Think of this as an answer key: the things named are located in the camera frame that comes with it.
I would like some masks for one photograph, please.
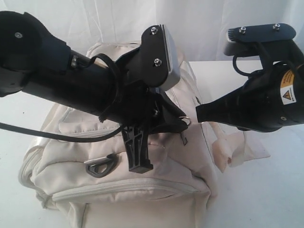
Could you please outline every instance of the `white fabric bag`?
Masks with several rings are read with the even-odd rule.
[[[116,60],[138,45],[96,44],[87,55],[105,53]],[[179,64],[181,80],[167,95],[192,121],[183,133],[188,143],[184,145],[179,134],[149,136],[152,171],[128,171],[121,134],[95,143],[36,138],[20,169],[20,183],[36,191],[44,208],[64,213],[72,228],[200,228],[207,205],[217,195],[213,153],[217,164],[224,164],[234,151],[230,149],[227,155],[225,148],[218,147],[212,153],[209,138],[204,135],[211,128],[197,121],[195,106],[200,95],[182,53]],[[96,116],[55,104],[41,130],[97,137],[117,127],[117,123],[100,123]],[[246,145],[244,138],[236,138]],[[111,173],[95,178],[86,172],[85,161],[112,153],[119,162]]]

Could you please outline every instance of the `warning triangle symbol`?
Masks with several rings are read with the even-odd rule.
[[[283,95],[284,98],[291,100],[289,90]]]

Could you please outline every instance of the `white backdrop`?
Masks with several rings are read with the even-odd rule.
[[[166,24],[189,61],[226,60],[229,28],[287,23],[304,50],[304,0],[0,0],[0,10],[29,12],[49,31],[85,54],[96,42],[140,40]]]

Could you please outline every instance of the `metal ring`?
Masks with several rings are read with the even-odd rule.
[[[189,126],[192,123],[191,119],[189,117],[187,117],[187,116],[180,116],[179,119],[182,120],[182,121],[184,121],[187,126]]]

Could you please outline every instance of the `white table surface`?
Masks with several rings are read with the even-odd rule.
[[[192,62],[202,95],[216,99],[246,80],[230,61]],[[256,70],[257,61],[240,68]],[[52,103],[24,93],[0,99],[0,122],[38,129]],[[248,161],[218,173],[219,196],[206,214],[205,228],[304,227],[304,127],[262,134],[270,158]],[[31,136],[0,130],[0,227],[67,228],[58,211],[41,208],[35,193],[21,186],[18,171]]]

